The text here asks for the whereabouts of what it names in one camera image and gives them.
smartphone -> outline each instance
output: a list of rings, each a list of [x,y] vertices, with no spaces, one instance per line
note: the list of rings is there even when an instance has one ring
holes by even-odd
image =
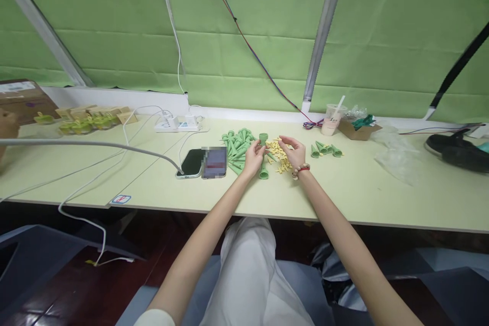
[[[177,171],[177,178],[195,178],[199,177],[202,172],[202,161],[204,160],[204,149],[192,149],[187,153],[187,156],[182,163],[183,174]]]
[[[228,151],[226,147],[207,148],[202,179],[221,178],[226,175]]]

sticker label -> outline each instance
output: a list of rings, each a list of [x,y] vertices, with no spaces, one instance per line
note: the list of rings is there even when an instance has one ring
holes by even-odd
[[[1,84],[0,85],[0,93],[6,93],[6,92],[18,92],[21,90],[27,90],[27,89],[35,89],[36,86],[32,84],[30,81],[19,81],[16,83],[9,83],[9,84]]]
[[[117,195],[112,199],[111,204],[125,204],[130,199],[131,196],[128,195]]]

wooden floor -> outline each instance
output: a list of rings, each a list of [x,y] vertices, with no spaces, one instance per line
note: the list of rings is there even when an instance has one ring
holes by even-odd
[[[203,216],[188,215],[195,227]],[[307,226],[299,221],[282,220],[270,220],[270,223],[277,239],[277,259],[308,264],[310,252],[327,240],[319,224]],[[441,232],[430,232],[427,236],[419,235],[420,232],[416,230],[356,228],[377,261],[408,249],[429,246],[430,242],[432,244],[433,241],[445,238]],[[26,302],[6,325],[113,326],[139,287],[145,284],[159,286],[162,283],[187,239],[185,231],[177,226],[168,212],[152,210],[139,211],[124,235],[145,251],[148,261],[115,261],[95,268],[85,261],[95,260],[98,253],[86,248]],[[471,242],[473,246],[486,247],[487,237],[471,241],[474,242]],[[219,254],[221,243],[222,238],[214,254]],[[112,254],[107,253],[102,260],[112,257]],[[399,282],[395,284],[395,289],[423,317],[426,325],[451,324],[421,282],[415,279]]]

green roller blind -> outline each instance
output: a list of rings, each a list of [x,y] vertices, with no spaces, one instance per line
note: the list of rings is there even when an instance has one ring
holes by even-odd
[[[42,85],[73,85],[14,0],[0,0],[0,80],[27,78]]]
[[[489,41],[486,40],[443,95],[430,119],[456,123],[489,121],[488,62]]]
[[[100,87],[179,93],[177,48],[164,0],[34,0]],[[301,103],[324,0],[228,0],[285,94]],[[191,103],[291,111],[221,0],[170,0]]]
[[[269,73],[302,102],[324,0],[228,0]],[[292,111],[266,78],[221,0],[171,0],[191,103]]]
[[[488,19],[488,0],[339,0],[311,110],[323,112],[345,94],[345,105],[365,106],[376,115],[423,117],[445,75]],[[470,84],[456,80],[449,91],[454,98],[459,93],[473,94],[474,101],[479,93],[487,98],[487,76],[466,73]],[[441,111],[439,116],[452,120]]]
[[[98,87],[181,93],[165,0],[34,0]]]

white desk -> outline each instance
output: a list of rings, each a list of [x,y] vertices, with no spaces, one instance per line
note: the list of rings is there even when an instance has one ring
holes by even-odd
[[[373,142],[351,141],[341,133],[321,135],[319,129],[306,131],[299,124],[205,120],[204,129],[188,139],[182,159],[189,149],[219,146],[222,134],[246,127],[254,136],[268,133],[295,137],[308,148],[307,162],[315,177],[352,223],[410,228],[489,232],[489,176],[450,166],[423,148],[429,135],[407,138],[420,150],[418,181],[411,187],[385,171],[373,158],[385,147]],[[313,159],[310,146],[316,140],[334,144],[345,156]],[[180,144],[167,155],[178,159]],[[304,193],[290,173],[279,174],[277,163],[267,165],[269,180],[254,180],[240,202],[236,214],[299,220],[317,220]],[[221,179],[177,180],[175,169],[158,159],[119,193],[131,196],[127,207],[188,212],[208,212],[236,178],[228,169]]]
[[[126,131],[129,138],[147,119],[128,124]],[[153,130],[157,116],[151,118],[131,142],[132,146],[164,154],[173,147],[185,133],[155,133]],[[36,124],[21,128],[20,137],[34,137],[43,134],[44,126]],[[95,131],[85,136],[69,136],[62,139],[103,141],[125,144],[122,126],[107,131]],[[84,168],[118,152],[117,148],[94,146],[14,146],[9,147],[0,164],[0,197],[18,192],[28,186],[61,177]],[[59,204],[77,188],[89,182],[106,168],[113,165],[120,156],[111,158],[94,167],[76,173],[62,180],[50,183],[24,194],[15,196],[9,201],[21,201],[43,204]],[[108,202],[117,193],[147,169],[157,157],[128,151],[124,160],[114,169],[100,177],[99,180],[84,188],[68,202],[68,205],[108,207]]]

